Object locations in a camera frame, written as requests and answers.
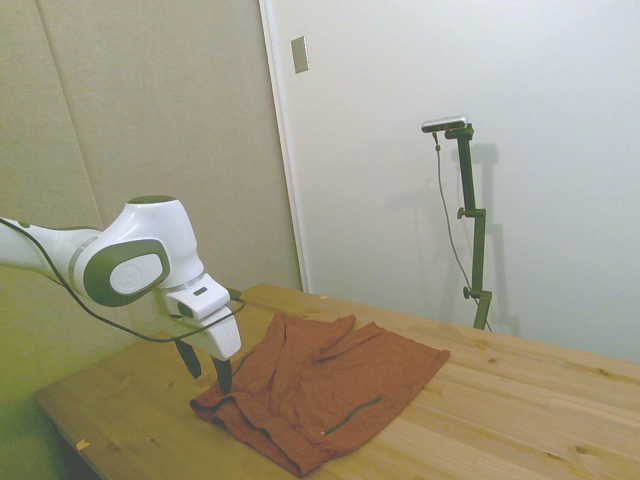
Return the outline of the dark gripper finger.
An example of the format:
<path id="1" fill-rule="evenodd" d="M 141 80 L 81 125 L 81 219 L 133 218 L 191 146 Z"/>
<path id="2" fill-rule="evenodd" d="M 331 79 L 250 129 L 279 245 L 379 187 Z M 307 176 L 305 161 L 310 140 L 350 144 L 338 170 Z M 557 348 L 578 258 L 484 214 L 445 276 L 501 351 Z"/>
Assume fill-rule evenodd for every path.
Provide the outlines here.
<path id="1" fill-rule="evenodd" d="M 194 348 L 182 340 L 176 341 L 176 348 L 190 375 L 198 379 L 202 375 L 202 368 Z"/>
<path id="2" fill-rule="evenodd" d="M 214 356 L 211 357 L 216 374 L 218 387 L 222 394 L 229 394 L 233 385 L 233 371 L 232 364 L 229 359 L 219 359 Z"/>

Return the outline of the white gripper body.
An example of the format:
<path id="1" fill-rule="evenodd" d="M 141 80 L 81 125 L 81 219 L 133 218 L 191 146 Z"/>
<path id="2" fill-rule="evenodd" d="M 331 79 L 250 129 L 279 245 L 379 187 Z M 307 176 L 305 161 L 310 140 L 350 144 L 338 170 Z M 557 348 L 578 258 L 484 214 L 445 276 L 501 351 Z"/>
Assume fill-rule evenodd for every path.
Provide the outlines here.
<path id="1" fill-rule="evenodd" d="M 219 360 L 228 360 L 241 348 L 234 314 L 227 307 L 229 291 L 202 275 L 186 285 L 161 290 L 161 312 L 169 318 L 166 327 L 173 336 L 206 351 Z"/>

